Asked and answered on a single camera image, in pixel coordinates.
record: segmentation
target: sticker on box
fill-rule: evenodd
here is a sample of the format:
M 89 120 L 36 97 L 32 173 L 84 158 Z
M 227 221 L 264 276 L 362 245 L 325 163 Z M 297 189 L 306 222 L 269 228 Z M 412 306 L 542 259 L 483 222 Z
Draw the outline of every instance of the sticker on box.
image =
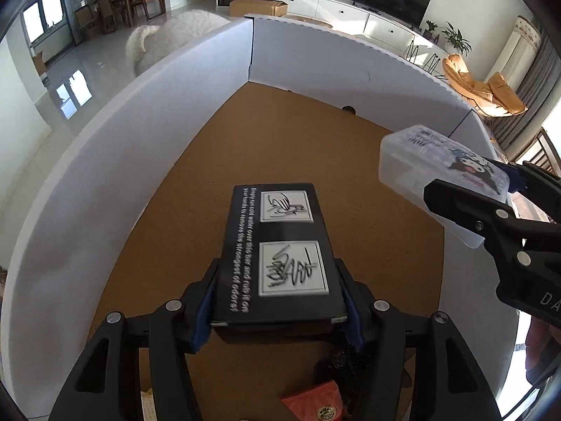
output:
M 308 195 L 298 191 L 262 191 L 262 222 L 313 222 Z
M 259 296 L 329 294 L 318 241 L 261 242 Z

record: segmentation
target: cabinet drawer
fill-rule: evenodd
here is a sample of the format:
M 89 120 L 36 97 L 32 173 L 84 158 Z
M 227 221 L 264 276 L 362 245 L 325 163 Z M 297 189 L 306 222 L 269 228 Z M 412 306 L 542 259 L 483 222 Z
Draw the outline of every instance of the cabinet drawer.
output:
M 364 32 L 368 13 L 336 1 L 319 0 L 315 17 L 330 23 L 335 30 L 358 35 Z
M 288 5 L 290 14 L 305 15 L 306 17 L 315 17 L 318 7 L 318 0 L 280 0 Z
M 409 30 L 374 14 L 369 15 L 364 34 L 395 47 L 402 54 L 415 38 L 415 35 Z

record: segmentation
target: plastic container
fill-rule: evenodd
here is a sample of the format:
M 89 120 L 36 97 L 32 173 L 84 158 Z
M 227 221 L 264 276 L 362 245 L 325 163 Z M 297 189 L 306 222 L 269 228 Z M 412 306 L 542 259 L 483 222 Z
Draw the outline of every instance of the plastic container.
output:
M 484 238 L 429 212 L 423 200 L 425 186 L 442 179 L 505 202 L 509 183 L 507 174 L 494 164 L 423 125 L 388 134 L 382 139 L 378 177 L 472 248 L 479 247 Z

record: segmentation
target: brown cardboard base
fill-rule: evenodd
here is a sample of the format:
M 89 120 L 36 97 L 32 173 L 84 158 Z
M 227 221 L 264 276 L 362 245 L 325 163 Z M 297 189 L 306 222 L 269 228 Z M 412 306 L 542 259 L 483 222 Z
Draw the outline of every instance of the brown cardboard base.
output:
M 404 312 L 436 311 L 444 233 L 378 181 L 386 134 L 313 99 L 245 84 L 195 137 L 152 198 L 107 282 L 92 331 L 108 312 L 152 312 L 200 280 L 221 254 L 234 185 L 251 183 L 313 183 L 333 253 L 355 280 Z M 309 388 L 313 367 L 326 352 L 323 343 L 227 345 L 213 333 L 189 357 L 203 418 L 292 421 L 280 397 Z M 150 386 L 147 358 L 141 354 L 144 390 Z

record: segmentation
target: potted plant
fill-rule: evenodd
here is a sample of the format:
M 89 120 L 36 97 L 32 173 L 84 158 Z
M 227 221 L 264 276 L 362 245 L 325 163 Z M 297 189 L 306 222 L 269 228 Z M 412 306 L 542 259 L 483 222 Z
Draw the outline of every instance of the potted plant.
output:
M 429 19 L 425 20 L 425 24 L 427 29 L 423 32 L 423 38 L 428 39 L 433 43 L 437 43 L 440 35 L 435 35 L 434 30 L 438 28 L 438 25 Z
M 444 44 L 444 50 L 449 54 L 454 52 L 459 52 L 462 55 L 467 56 L 471 51 L 471 44 L 467 39 L 464 39 L 462 32 L 460 30 L 454 29 L 450 22 L 446 22 L 448 28 L 442 30 L 445 35 L 446 43 Z

